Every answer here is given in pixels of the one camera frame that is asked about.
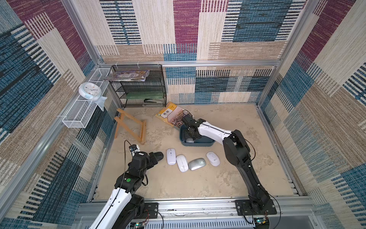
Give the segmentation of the white round clock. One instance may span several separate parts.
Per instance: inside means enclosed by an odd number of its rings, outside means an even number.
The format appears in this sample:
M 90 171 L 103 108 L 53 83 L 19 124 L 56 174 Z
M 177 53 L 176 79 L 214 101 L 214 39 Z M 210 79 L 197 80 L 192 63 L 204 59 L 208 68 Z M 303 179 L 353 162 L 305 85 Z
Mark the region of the white round clock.
M 87 100 L 96 101 L 102 96 L 100 87 L 91 82 L 85 82 L 78 88 L 79 95 Z

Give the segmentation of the wooden tabletop easel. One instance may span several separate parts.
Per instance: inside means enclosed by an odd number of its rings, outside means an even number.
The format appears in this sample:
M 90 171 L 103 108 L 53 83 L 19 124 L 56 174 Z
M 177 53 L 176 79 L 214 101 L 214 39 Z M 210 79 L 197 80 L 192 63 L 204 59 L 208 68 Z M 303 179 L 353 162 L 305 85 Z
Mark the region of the wooden tabletop easel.
M 127 131 L 127 133 L 129 133 L 135 140 L 144 145 L 146 143 L 147 120 L 139 120 L 121 108 L 117 108 L 116 111 L 118 115 L 114 117 L 114 120 L 117 124 L 114 138 L 116 139 L 118 137 L 119 129 L 122 128 Z M 129 120 L 131 122 L 133 121 L 136 127 L 139 126 L 139 132 L 131 129 Z

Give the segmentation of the colourful magazine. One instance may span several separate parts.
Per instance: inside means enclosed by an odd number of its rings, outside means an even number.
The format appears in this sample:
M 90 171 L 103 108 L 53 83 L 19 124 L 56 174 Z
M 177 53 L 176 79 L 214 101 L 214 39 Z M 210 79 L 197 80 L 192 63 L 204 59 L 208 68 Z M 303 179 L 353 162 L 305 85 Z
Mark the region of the colourful magazine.
M 108 74 L 105 81 L 117 81 L 117 82 L 144 82 L 149 76 L 149 70 L 139 71 L 117 71 Z

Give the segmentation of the silver grey mouse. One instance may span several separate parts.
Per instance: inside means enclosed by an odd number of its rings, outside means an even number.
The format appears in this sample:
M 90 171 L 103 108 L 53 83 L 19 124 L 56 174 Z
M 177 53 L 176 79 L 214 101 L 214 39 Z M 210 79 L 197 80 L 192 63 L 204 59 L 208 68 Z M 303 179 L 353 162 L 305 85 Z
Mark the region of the silver grey mouse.
M 191 171 L 200 169 L 206 166 L 206 161 L 204 158 L 197 158 L 188 163 L 188 167 Z

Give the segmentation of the teal storage box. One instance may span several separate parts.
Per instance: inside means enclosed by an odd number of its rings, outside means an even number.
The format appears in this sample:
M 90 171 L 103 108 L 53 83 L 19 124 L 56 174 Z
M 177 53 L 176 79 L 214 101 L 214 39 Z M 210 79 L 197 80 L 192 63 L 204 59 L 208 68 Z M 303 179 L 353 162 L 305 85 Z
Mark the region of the teal storage box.
M 186 130 L 186 126 L 182 125 L 180 127 L 179 139 L 180 139 L 183 146 L 186 146 L 186 147 L 211 147 L 215 142 L 213 139 L 210 139 L 206 136 L 202 136 L 202 138 L 194 140 L 194 143 L 187 143 L 186 138 L 184 137 L 184 130 Z

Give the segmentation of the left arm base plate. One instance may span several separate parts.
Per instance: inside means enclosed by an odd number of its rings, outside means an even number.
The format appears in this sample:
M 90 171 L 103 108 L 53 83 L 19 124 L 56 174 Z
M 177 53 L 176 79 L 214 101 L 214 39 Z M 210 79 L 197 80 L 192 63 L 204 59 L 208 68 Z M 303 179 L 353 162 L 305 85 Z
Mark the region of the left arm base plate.
M 159 211 L 159 203 L 158 202 L 150 202 L 144 203 L 144 208 L 142 211 L 141 216 L 139 219 L 156 219 L 158 218 L 158 211 Z

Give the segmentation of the yellow English textbook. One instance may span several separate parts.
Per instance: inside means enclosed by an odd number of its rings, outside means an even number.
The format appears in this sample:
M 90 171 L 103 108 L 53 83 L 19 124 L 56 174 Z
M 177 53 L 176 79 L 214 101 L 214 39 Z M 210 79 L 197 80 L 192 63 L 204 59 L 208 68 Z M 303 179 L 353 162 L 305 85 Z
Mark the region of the yellow English textbook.
M 184 124 L 182 119 L 185 115 L 192 116 L 192 114 L 188 110 L 185 110 L 180 106 L 169 102 L 166 107 L 164 107 L 155 115 L 155 117 L 179 130 Z

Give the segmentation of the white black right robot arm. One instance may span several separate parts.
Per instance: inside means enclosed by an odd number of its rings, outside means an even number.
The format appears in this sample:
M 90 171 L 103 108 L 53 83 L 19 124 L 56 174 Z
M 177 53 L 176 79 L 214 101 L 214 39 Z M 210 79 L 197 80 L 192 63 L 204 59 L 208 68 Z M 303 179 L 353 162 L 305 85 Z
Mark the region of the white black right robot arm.
M 189 115 L 183 117 L 183 123 L 191 139 L 205 136 L 223 145 L 227 161 L 238 169 L 248 190 L 249 203 L 241 209 L 248 207 L 254 215 L 277 214 L 273 200 L 255 173 L 250 147 L 239 130 L 224 130 L 203 119 L 194 120 Z

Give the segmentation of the green flat case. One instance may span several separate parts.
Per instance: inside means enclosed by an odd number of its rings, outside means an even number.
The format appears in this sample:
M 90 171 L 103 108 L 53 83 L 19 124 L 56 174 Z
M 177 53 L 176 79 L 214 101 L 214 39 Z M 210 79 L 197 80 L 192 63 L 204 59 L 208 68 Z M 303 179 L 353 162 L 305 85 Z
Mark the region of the green flat case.
M 163 92 L 129 92 L 126 93 L 126 99 L 163 99 Z

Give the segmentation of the black mesh shelf rack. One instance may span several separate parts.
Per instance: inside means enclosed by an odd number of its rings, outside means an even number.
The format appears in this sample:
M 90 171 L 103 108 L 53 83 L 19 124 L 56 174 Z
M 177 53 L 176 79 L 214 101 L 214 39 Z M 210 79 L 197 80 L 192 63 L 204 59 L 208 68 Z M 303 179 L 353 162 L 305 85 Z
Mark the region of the black mesh shelf rack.
M 167 104 L 167 93 L 163 68 L 161 65 L 113 65 L 111 72 L 117 71 L 139 71 L 149 70 L 150 74 L 144 82 L 117 82 L 109 81 L 116 95 L 119 97 L 122 108 L 142 108 L 142 107 L 164 107 Z M 145 104 L 142 99 L 126 99 L 129 92 L 163 92 L 162 104 Z

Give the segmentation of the black stapler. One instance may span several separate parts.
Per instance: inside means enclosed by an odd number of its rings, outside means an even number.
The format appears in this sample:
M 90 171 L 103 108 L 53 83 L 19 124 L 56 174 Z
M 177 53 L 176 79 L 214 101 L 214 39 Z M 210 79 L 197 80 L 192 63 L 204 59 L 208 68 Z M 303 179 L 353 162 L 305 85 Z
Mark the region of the black stapler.
M 160 100 L 154 100 L 154 99 L 145 99 L 144 100 L 145 104 L 162 104 L 163 101 Z

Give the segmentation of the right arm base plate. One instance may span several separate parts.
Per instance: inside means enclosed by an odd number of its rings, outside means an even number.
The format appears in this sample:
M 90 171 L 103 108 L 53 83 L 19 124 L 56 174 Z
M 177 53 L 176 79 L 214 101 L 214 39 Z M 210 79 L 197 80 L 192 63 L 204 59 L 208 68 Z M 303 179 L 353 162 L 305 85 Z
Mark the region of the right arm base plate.
M 265 204 L 257 203 L 249 199 L 239 199 L 234 201 L 238 216 L 251 215 L 276 215 L 277 210 L 271 199 Z

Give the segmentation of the white oval mouse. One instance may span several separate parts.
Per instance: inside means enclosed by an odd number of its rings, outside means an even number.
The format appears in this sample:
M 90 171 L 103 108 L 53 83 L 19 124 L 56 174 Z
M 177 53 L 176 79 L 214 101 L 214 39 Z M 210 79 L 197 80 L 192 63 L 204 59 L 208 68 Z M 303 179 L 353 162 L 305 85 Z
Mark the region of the white oval mouse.
M 188 161 L 184 155 L 177 155 L 176 163 L 181 172 L 186 172 L 189 169 Z

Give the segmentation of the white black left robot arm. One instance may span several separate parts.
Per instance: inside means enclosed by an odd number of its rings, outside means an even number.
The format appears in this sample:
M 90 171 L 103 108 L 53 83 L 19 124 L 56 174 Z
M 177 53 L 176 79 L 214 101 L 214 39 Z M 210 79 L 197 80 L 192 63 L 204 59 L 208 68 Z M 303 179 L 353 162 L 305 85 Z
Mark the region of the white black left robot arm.
M 125 229 L 136 217 L 144 215 L 144 198 L 135 195 L 143 184 L 147 170 L 164 158 L 162 152 L 137 152 L 120 175 L 109 200 L 101 210 L 91 229 Z

